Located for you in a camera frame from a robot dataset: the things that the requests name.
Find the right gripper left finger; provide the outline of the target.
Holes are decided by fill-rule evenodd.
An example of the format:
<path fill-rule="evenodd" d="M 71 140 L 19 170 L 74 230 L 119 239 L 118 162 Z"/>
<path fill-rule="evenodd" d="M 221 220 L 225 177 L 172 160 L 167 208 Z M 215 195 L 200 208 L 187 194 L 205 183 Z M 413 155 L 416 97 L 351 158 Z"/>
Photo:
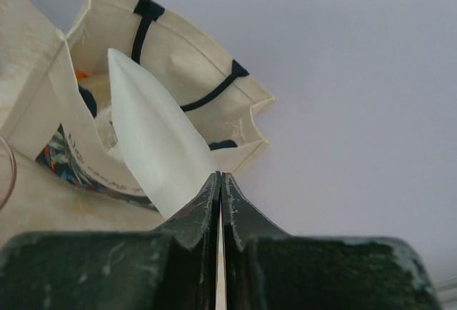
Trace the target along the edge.
<path fill-rule="evenodd" d="M 3 309 L 214 309 L 220 175 L 150 231 L 32 231 L 1 250 Z"/>

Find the white paper coffee filter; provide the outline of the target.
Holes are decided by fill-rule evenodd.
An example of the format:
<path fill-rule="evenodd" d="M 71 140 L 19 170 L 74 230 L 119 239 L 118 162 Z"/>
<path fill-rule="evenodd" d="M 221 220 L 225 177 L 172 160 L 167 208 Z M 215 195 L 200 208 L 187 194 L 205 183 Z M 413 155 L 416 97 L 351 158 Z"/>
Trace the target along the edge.
<path fill-rule="evenodd" d="M 111 115 L 125 165 L 165 218 L 217 171 L 205 140 L 174 98 L 145 68 L 108 50 Z"/>

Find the pink glass dripper cone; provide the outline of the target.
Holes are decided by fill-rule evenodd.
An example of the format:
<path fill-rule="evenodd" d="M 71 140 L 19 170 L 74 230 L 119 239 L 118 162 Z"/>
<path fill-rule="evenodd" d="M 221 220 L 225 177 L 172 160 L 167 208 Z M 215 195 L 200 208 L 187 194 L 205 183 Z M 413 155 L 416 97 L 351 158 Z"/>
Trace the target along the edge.
<path fill-rule="evenodd" d="M 10 145 L 4 137 L 1 136 L 1 201 L 0 207 L 3 209 L 16 184 L 17 164 L 16 157 Z"/>

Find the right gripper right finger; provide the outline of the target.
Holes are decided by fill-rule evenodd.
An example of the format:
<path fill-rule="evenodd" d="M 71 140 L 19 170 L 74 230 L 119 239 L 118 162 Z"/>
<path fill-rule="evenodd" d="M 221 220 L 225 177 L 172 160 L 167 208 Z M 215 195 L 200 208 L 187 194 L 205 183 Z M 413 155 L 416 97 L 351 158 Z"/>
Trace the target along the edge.
<path fill-rule="evenodd" d="M 229 309 L 439 309 L 420 256 L 382 236 L 294 236 L 221 177 Z"/>

